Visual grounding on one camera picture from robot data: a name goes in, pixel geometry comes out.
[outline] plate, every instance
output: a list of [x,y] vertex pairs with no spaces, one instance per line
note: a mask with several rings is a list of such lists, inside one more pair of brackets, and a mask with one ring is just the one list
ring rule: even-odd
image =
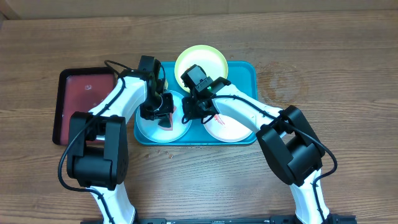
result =
[[204,124],[206,131],[223,142],[238,142],[246,139],[251,135],[252,131],[235,119],[218,114],[209,122]]
[[157,143],[168,143],[179,139],[188,131],[189,127],[192,124],[192,121],[189,121],[187,124],[181,123],[183,116],[183,111],[182,111],[183,96],[181,95],[181,93],[172,90],[168,90],[166,91],[166,93],[173,94],[173,102],[174,106],[176,107],[176,110],[172,115],[173,119],[172,131],[166,131],[160,128],[158,125],[159,119],[151,121],[141,118],[139,108],[137,109],[136,113],[137,127],[139,131],[147,139]]
[[174,67],[175,79],[186,92],[189,92],[189,88],[184,87],[181,75],[194,64],[201,66],[206,75],[213,80],[228,76],[228,64],[220,51],[207,45],[190,47],[178,56]]

